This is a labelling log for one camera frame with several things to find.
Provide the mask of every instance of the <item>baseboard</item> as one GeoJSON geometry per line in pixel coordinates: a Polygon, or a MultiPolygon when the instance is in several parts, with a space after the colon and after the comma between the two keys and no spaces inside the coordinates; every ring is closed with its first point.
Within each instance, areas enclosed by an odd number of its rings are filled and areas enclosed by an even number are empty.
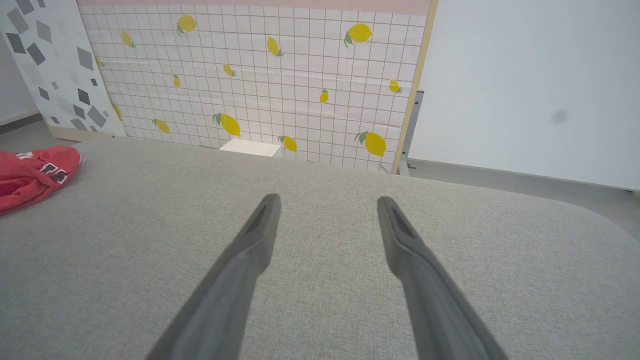
{"type": "Polygon", "coordinates": [[[33,110],[30,110],[30,111],[18,114],[16,116],[8,117],[6,119],[0,119],[0,126],[7,125],[7,124],[9,124],[11,122],[18,121],[18,120],[24,119],[26,117],[30,117],[32,115],[36,115],[37,113],[40,113],[40,110],[33,109],[33,110]]]}
{"type": "Polygon", "coordinates": [[[34,122],[42,121],[42,115],[39,111],[29,111],[23,115],[11,117],[7,119],[7,122],[0,126],[0,135],[6,134],[9,131],[19,129],[23,126],[33,124],[34,122]]]}

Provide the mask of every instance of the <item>grid wallpaper board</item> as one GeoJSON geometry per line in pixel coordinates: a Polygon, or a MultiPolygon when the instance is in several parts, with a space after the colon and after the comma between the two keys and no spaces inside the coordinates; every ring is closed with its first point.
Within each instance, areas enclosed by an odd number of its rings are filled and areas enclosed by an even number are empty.
{"type": "Polygon", "coordinates": [[[225,5],[82,6],[129,136],[390,172],[425,16],[225,5]]]}

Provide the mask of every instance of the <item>lemon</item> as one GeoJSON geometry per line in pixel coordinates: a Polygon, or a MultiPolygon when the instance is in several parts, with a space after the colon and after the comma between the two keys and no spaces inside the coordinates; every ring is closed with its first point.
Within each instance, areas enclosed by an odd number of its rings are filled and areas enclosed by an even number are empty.
{"type": "Polygon", "coordinates": [[[122,34],[120,34],[120,37],[122,37],[122,42],[126,46],[128,46],[128,47],[136,47],[136,44],[133,43],[133,40],[131,40],[131,37],[125,31],[123,31],[122,34]]]}
{"type": "Polygon", "coordinates": [[[373,33],[367,24],[355,24],[354,26],[347,31],[347,35],[344,36],[344,45],[349,47],[347,43],[352,44],[353,42],[365,42],[367,41],[373,33]]]}
{"type": "Polygon", "coordinates": [[[271,54],[274,54],[275,56],[284,55],[284,53],[282,52],[282,49],[280,48],[280,46],[278,46],[278,42],[276,41],[276,39],[272,37],[269,37],[267,39],[267,49],[269,49],[269,52],[271,54]]]}
{"type": "Polygon", "coordinates": [[[288,136],[280,136],[278,137],[278,141],[283,143],[284,147],[293,152],[296,152],[296,150],[298,149],[298,144],[296,144],[296,141],[288,136]]]}
{"type": "Polygon", "coordinates": [[[120,108],[118,107],[118,105],[114,103],[111,103],[111,105],[113,106],[113,109],[116,111],[116,115],[118,115],[118,119],[122,121],[122,113],[120,112],[120,108]]]}
{"type": "Polygon", "coordinates": [[[163,133],[167,133],[167,134],[169,133],[169,127],[164,123],[164,121],[158,120],[158,119],[154,119],[154,120],[152,120],[152,122],[163,133]]]}
{"type": "Polygon", "coordinates": [[[387,143],[385,143],[385,139],[382,136],[376,133],[370,133],[368,131],[364,131],[363,133],[356,134],[356,141],[360,142],[360,145],[364,143],[367,147],[367,150],[374,155],[384,156],[385,150],[387,150],[387,143]]]}
{"type": "Polygon", "coordinates": [[[217,122],[218,125],[222,125],[222,128],[230,135],[240,137],[240,125],[238,125],[238,122],[229,115],[217,113],[213,115],[213,122],[217,122]]]}
{"type": "Polygon", "coordinates": [[[224,66],[222,66],[222,69],[224,69],[224,71],[227,73],[227,75],[236,76],[236,72],[231,69],[231,66],[229,66],[227,64],[224,64],[224,66]]]}
{"type": "Polygon", "coordinates": [[[402,88],[400,87],[400,85],[398,85],[398,82],[396,80],[389,81],[389,90],[391,90],[391,92],[395,92],[396,94],[400,94],[402,92],[402,88]]]}
{"type": "Polygon", "coordinates": [[[195,30],[196,25],[198,25],[198,23],[196,22],[196,20],[194,20],[192,17],[190,17],[189,15],[183,15],[180,20],[178,20],[178,24],[177,24],[177,28],[175,28],[175,30],[178,33],[178,36],[182,36],[180,34],[185,34],[185,31],[187,33],[192,32],[193,30],[195,30]]]}
{"type": "Polygon", "coordinates": [[[327,102],[329,100],[329,93],[326,89],[322,89],[322,93],[320,94],[320,102],[327,102]]]}

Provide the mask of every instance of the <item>red cloth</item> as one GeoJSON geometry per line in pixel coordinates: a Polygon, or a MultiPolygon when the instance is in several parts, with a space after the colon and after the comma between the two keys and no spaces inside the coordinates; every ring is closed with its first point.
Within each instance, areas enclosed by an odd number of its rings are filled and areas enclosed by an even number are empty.
{"type": "Polygon", "coordinates": [[[0,215],[42,201],[69,182],[84,159],[69,146],[0,151],[0,215]]]}

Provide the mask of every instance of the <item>white wall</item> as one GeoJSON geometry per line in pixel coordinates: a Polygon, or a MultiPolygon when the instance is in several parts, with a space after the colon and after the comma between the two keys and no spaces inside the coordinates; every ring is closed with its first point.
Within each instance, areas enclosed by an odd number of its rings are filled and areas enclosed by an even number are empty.
{"type": "Polygon", "coordinates": [[[0,40],[0,125],[38,111],[13,60],[12,52],[6,38],[0,40]]]}
{"type": "Polygon", "coordinates": [[[440,0],[409,157],[640,189],[640,1],[440,0]]]}

